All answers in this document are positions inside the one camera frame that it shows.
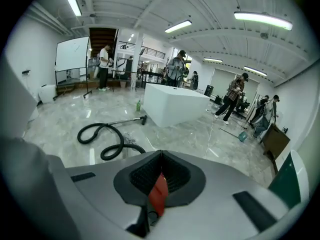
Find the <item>white block counter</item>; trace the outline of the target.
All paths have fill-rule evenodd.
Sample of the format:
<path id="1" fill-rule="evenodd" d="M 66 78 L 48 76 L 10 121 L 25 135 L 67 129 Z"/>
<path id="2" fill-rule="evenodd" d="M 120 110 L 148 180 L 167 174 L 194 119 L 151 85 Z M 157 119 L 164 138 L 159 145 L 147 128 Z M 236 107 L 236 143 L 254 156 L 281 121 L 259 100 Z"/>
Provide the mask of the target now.
<path id="1" fill-rule="evenodd" d="M 196 120 L 205 112 L 210 98 L 194 90 L 147 83 L 142 107 L 160 128 Z"/>

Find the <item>brown staircase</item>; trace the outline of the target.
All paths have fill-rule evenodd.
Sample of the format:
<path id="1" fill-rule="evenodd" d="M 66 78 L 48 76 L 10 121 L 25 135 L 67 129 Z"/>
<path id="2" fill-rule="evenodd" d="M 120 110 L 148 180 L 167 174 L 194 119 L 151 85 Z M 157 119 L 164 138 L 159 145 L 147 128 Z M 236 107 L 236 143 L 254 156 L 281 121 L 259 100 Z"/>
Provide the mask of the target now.
<path id="1" fill-rule="evenodd" d="M 110 45 L 112 48 L 115 43 L 117 32 L 118 30 L 114 28 L 91 27 L 89 29 L 89 34 L 92 52 L 100 52 L 106 45 Z"/>

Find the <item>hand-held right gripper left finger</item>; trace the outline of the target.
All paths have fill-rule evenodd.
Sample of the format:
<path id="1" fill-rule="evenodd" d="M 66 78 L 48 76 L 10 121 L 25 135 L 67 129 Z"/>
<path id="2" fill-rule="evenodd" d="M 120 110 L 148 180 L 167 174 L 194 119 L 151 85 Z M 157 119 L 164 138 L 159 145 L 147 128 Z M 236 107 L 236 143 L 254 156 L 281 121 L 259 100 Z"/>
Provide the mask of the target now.
<path id="1" fill-rule="evenodd" d="M 163 174 L 162 155 L 152 151 L 67 172 L 84 199 L 126 233 L 145 238 L 159 216 L 149 193 Z"/>

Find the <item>red and green vacuum cleaner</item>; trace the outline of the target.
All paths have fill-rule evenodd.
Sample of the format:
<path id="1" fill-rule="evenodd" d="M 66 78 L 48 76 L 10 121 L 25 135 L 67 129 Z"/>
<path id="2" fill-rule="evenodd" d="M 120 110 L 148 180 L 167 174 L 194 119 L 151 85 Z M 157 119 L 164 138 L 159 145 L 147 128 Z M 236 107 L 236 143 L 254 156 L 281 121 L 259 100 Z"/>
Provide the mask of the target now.
<path id="1" fill-rule="evenodd" d="M 164 175 L 161 173 L 148 195 L 148 200 L 159 217 L 163 216 L 165 212 L 165 201 L 168 195 L 169 190 L 167 181 Z"/>

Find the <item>grey window blind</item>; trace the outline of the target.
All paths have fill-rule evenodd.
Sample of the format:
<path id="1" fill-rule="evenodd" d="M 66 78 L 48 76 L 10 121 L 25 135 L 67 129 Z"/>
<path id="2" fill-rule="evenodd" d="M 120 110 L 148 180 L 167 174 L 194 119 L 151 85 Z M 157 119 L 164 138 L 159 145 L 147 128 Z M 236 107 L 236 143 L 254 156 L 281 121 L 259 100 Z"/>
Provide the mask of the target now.
<path id="1" fill-rule="evenodd" d="M 210 85 L 213 86 L 212 94 L 223 98 L 227 94 L 227 89 L 230 83 L 235 80 L 236 77 L 239 77 L 239 75 L 221 69 L 215 69 L 210 82 Z M 259 83 L 252 79 L 245 82 L 244 90 L 246 92 L 245 96 L 247 97 L 248 103 L 253 103 L 258 87 Z"/>

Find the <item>silver vacuum wand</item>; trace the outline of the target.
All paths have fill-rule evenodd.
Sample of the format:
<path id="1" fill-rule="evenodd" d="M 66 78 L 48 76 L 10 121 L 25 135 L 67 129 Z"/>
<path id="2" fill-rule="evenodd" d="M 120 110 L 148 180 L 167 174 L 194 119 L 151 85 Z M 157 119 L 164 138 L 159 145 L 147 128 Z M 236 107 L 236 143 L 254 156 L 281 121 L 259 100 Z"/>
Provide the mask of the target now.
<path id="1" fill-rule="evenodd" d="M 140 116 L 140 117 L 136 117 L 136 118 L 131 118 L 131 119 L 125 119 L 125 120 L 118 120 L 118 121 L 114 121 L 114 122 L 109 122 L 107 123 L 108 125 L 118 125 L 118 124 L 123 124 L 123 123 L 128 123 L 128 122 L 134 122 L 134 121 L 141 121 L 142 125 L 146 124 L 148 116 L 144 115 L 144 116 Z"/>

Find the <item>brown wooden cabinet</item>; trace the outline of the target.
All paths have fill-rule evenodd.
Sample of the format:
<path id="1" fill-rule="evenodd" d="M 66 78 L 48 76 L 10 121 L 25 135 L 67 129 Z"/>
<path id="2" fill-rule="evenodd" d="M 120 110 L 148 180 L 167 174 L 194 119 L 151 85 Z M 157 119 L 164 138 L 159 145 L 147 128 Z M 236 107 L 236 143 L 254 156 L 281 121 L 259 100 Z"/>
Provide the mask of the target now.
<path id="1" fill-rule="evenodd" d="M 264 145 L 264 155 L 267 155 L 272 162 L 282 153 L 290 142 L 288 136 L 280 130 L 274 123 L 270 124 L 268 130 L 260 140 Z"/>

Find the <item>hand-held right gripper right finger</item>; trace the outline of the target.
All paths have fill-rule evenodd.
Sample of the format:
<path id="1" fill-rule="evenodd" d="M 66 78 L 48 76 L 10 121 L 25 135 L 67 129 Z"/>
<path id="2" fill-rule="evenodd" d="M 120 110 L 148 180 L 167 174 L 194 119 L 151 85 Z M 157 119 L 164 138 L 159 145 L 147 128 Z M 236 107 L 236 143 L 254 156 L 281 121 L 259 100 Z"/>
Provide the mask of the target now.
<path id="1" fill-rule="evenodd" d="M 199 167 L 206 184 L 191 204 L 166 208 L 149 240 L 278 240 L 294 224 L 294 212 L 277 195 L 239 170 L 193 155 L 173 155 Z M 241 192 L 255 198 L 275 223 L 258 230 L 233 196 Z"/>

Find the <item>whiteboard on black stand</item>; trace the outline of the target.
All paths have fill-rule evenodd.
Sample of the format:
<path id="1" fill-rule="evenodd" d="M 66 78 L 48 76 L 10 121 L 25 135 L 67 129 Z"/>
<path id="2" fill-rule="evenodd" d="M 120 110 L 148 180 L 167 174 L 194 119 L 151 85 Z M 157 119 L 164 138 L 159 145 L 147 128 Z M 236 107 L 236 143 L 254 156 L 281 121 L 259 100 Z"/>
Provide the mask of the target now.
<path id="1" fill-rule="evenodd" d="M 87 95 L 92 94 L 89 90 L 88 85 L 88 50 L 89 50 L 90 37 L 78 37 L 70 40 L 62 41 L 56 45 L 56 55 L 55 55 L 55 84 L 56 84 L 56 95 L 53 97 L 55 101 L 59 96 L 58 94 L 58 77 L 57 73 L 85 69 L 85 86 L 86 93 L 83 98 L 86 99 Z"/>

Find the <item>green bathtub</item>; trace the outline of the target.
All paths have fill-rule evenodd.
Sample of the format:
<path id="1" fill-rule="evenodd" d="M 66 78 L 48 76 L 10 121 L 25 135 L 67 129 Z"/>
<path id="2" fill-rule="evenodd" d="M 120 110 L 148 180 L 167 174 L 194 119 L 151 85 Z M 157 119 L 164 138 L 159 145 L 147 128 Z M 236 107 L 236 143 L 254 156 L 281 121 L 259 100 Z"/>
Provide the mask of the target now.
<path id="1" fill-rule="evenodd" d="M 310 199 L 308 174 L 300 155 L 290 150 L 268 189 L 276 194 L 288 208 Z"/>

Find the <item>black metal table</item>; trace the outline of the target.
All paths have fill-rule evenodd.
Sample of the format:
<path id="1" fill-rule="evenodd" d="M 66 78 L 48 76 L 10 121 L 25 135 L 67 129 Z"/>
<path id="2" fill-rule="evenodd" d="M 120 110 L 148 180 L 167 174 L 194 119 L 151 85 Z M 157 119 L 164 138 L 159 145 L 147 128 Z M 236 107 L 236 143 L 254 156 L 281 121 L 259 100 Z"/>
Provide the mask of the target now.
<path id="1" fill-rule="evenodd" d="M 141 88 L 146 88 L 146 84 L 156 84 L 161 85 L 164 79 L 163 73 L 156 73 L 152 71 L 145 71 L 141 72 Z"/>

